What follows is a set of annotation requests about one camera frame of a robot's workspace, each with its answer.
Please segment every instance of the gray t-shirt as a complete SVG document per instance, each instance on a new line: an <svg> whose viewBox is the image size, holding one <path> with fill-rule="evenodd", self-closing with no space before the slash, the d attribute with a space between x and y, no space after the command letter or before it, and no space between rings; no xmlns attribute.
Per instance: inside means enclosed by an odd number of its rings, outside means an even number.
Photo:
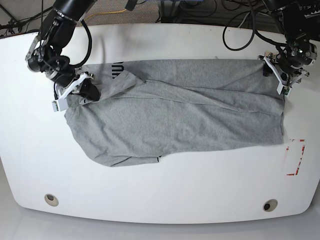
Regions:
<svg viewBox="0 0 320 240"><path fill-rule="evenodd" d="M82 71L96 75L101 99L69 96L65 118L86 155L109 167L282 144L284 97L262 70L259 60L86 65Z"/></svg>

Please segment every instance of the white tabletop surface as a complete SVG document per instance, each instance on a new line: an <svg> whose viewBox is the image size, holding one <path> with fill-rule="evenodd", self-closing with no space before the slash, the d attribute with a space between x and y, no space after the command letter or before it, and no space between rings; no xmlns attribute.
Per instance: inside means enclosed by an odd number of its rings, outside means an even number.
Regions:
<svg viewBox="0 0 320 240"><path fill-rule="evenodd" d="M155 59L256 59L274 47L258 39L228 51L221 27L125 24L90 27L87 64ZM263 33L275 41L284 37ZM53 83L28 70L25 55L35 34L0 40L0 156L22 207L82 218L164 224L237 222L296 215L310 205L320 179L320 62L286 102L285 139L278 146L177 153L160 163L110 168L91 161L73 139L64 113L52 110ZM230 28L236 48L250 32ZM87 36L77 28L63 54L79 62ZM298 175L297 169L305 145ZM49 206L45 194L59 200ZM276 199L273 212L263 204Z"/></svg>

